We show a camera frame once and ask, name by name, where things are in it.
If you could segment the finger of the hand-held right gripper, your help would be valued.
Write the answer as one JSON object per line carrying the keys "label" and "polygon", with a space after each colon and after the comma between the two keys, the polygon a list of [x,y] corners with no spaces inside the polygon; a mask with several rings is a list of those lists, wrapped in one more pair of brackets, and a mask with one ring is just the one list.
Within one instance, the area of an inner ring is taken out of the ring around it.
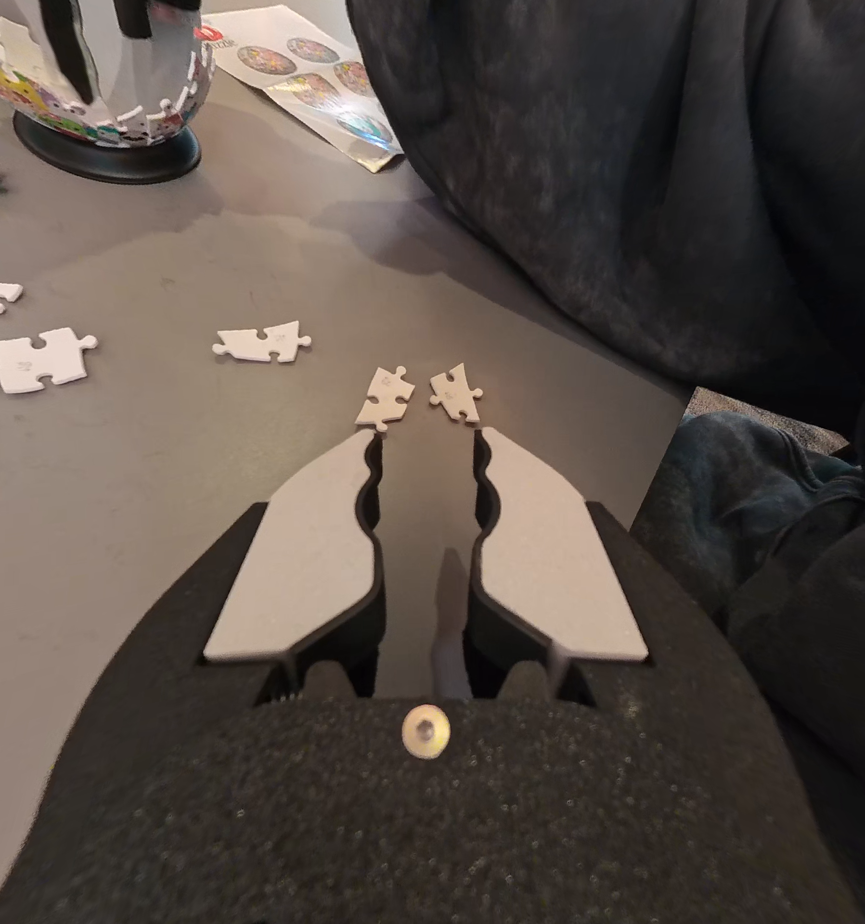
{"label": "finger of the hand-held right gripper", "polygon": [[120,51],[113,1],[39,1],[39,45],[84,105],[102,96],[97,58]]}
{"label": "finger of the hand-held right gripper", "polygon": [[99,93],[112,120],[161,111],[186,83],[199,1],[101,1]]}

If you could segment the single white puzzle piece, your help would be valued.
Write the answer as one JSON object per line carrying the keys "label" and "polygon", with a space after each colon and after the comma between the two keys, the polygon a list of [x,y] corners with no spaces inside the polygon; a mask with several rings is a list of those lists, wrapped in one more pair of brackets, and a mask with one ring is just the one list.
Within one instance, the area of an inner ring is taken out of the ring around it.
{"label": "single white puzzle piece", "polygon": [[405,375],[406,368],[403,365],[399,365],[393,372],[382,367],[375,371],[366,400],[355,420],[357,427],[386,433],[390,422],[403,419],[406,406],[415,391],[415,386],[404,379]]}
{"label": "single white puzzle piece", "polygon": [[476,401],[482,399],[480,388],[471,388],[466,375],[465,364],[459,363],[447,372],[432,376],[429,380],[431,395],[428,403],[442,408],[453,422],[477,425],[480,415]]}

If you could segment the person's jeans leg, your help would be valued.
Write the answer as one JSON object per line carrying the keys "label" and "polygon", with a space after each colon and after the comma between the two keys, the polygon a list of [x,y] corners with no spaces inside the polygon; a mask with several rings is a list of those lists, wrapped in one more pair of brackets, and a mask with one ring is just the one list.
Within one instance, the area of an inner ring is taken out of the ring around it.
{"label": "person's jeans leg", "polygon": [[631,536],[723,628],[729,601],[813,511],[836,533],[862,507],[862,470],[734,411],[685,414]]}

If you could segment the scattered loose puzzle pieces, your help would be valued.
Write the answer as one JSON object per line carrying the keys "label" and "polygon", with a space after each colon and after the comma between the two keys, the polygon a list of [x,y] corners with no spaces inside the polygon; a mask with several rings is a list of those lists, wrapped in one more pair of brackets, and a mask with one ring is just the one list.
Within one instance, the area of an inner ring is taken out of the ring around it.
{"label": "scattered loose puzzle pieces", "polygon": [[[19,283],[0,283],[0,314],[8,304],[23,294]],[[257,329],[218,332],[218,342],[211,351],[217,357],[228,356],[241,362],[279,364],[296,361],[301,349],[313,345],[311,336],[302,334],[299,321]],[[69,328],[57,328],[38,335],[35,344],[29,337],[0,340],[0,388],[9,396],[31,394],[52,385],[67,385],[88,376],[84,355],[97,348],[93,335],[79,337]]]}

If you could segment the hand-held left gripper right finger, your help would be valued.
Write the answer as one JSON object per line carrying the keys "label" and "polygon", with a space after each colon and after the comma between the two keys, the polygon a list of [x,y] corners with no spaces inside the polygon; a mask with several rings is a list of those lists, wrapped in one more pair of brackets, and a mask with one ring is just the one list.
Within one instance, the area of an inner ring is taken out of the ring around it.
{"label": "hand-held left gripper right finger", "polygon": [[473,474],[472,695],[495,697],[523,662],[545,667],[550,685],[574,697],[578,664],[646,664],[647,643],[581,492],[493,427],[475,432]]}

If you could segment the person's right forearm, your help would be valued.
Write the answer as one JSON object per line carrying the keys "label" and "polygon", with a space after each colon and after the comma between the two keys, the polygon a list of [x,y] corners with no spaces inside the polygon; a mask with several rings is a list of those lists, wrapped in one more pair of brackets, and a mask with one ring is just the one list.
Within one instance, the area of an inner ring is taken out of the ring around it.
{"label": "person's right forearm", "polygon": [[347,2],[407,160],[672,380],[865,414],[865,2]]}

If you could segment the printed instruction leaflet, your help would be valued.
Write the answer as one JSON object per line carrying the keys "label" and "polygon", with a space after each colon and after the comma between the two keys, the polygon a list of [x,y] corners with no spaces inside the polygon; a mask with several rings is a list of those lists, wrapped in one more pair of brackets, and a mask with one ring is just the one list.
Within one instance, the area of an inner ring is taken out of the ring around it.
{"label": "printed instruction leaflet", "polygon": [[371,173],[403,155],[360,52],[288,6],[202,17],[218,68]]}

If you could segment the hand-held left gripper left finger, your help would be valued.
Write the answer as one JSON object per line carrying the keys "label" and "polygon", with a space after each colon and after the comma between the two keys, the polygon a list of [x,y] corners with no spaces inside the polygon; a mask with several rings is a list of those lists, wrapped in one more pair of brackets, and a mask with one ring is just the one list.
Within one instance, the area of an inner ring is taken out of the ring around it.
{"label": "hand-held left gripper left finger", "polygon": [[301,690],[320,662],[376,691],[386,596],[376,527],[383,439],[360,431],[267,502],[203,650],[210,664],[272,664]]}

